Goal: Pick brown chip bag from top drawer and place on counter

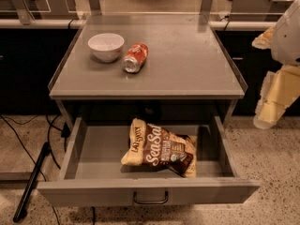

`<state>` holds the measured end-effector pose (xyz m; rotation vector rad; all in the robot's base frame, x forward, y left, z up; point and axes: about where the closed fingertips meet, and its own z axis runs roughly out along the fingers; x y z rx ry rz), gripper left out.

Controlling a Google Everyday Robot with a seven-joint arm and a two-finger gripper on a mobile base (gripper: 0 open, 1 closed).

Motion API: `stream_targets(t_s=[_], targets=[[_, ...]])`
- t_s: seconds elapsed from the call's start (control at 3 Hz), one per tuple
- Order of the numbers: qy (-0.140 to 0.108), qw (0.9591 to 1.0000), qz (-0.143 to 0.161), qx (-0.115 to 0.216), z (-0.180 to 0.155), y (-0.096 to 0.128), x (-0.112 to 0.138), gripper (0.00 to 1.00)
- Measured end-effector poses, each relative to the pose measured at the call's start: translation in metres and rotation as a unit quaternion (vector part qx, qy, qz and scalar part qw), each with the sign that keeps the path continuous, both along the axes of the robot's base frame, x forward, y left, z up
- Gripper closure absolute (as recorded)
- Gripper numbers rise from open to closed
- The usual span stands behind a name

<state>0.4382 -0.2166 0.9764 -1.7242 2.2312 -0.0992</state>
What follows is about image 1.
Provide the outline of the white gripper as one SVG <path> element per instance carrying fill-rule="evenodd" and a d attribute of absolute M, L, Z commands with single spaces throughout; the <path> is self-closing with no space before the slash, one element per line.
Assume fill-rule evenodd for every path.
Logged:
<path fill-rule="evenodd" d="M 271 48 L 274 26 L 269 27 L 252 41 L 252 46 Z M 277 72 L 268 71 L 262 82 L 253 125 L 260 129 L 273 127 L 286 110 L 300 97 L 300 67 L 283 65 Z"/>

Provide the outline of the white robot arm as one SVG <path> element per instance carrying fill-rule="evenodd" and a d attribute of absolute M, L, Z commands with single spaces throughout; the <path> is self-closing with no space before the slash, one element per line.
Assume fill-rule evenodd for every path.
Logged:
<path fill-rule="evenodd" d="M 300 0 L 294 0 L 252 46 L 270 49 L 272 58 L 282 65 L 278 71 L 266 73 L 253 118 L 256 128 L 269 129 L 300 97 Z"/>

